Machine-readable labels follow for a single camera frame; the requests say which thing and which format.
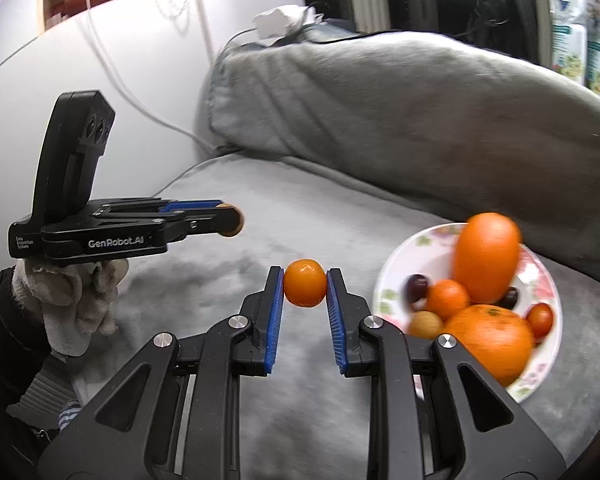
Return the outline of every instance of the fruit bowl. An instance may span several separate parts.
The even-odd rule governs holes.
[[[401,291],[412,274],[423,274],[431,283],[451,277],[452,257],[458,235],[465,223],[442,224],[424,229],[405,240],[384,263],[376,281],[373,312],[405,331],[412,314],[403,307]],[[548,304],[554,313],[554,325],[544,341],[534,348],[522,372],[507,387],[516,402],[522,402],[544,381],[560,348],[562,338],[562,307],[554,280],[538,257],[520,244],[520,261],[511,285],[518,290],[518,302],[513,312],[525,317],[539,302]],[[422,397],[420,377],[416,376],[416,391]]]

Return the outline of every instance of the gray blanket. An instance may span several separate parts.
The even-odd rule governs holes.
[[[230,143],[445,218],[507,214],[533,250],[600,280],[600,98],[554,72],[417,32],[237,49],[209,111]]]
[[[155,333],[206,331],[262,290],[271,265],[310,257],[340,267],[371,302],[382,264],[405,238],[445,221],[333,170],[286,157],[234,154],[200,165],[164,191],[173,199],[222,198],[246,216],[235,238],[189,237],[166,254],[135,258],[116,301],[120,330],[72,360],[83,400]],[[523,407],[568,463],[600,428],[600,283],[544,259],[557,283],[564,335],[554,369]],[[368,383],[341,377],[324,304],[285,302],[274,373],[242,382],[244,478],[365,477]]]

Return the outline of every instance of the grape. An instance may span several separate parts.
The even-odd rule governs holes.
[[[404,286],[403,297],[407,303],[413,304],[416,301],[427,297],[429,292],[429,280],[422,274],[414,274],[407,280]]]
[[[508,308],[509,310],[512,310],[516,306],[517,302],[518,290],[514,286],[510,286],[509,290],[507,290],[507,293],[500,298],[497,305],[501,306],[502,308]]]

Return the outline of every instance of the orange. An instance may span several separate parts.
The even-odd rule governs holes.
[[[516,273],[522,235],[516,223],[498,213],[469,218],[460,233],[453,278],[464,285],[474,303],[496,303]]]
[[[426,310],[438,314],[442,321],[469,306],[469,293],[454,280],[440,280],[429,287]]]
[[[470,306],[447,321],[443,330],[505,387],[520,376],[534,347],[529,323],[499,306]]]
[[[316,306],[327,294],[327,275],[315,260],[298,260],[286,268],[283,288],[295,306]]]

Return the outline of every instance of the hand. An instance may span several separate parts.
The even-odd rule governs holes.
[[[15,299],[44,322],[52,349],[80,356],[91,335],[116,331],[111,303],[128,271],[127,260],[57,267],[42,260],[18,260],[11,283]]]

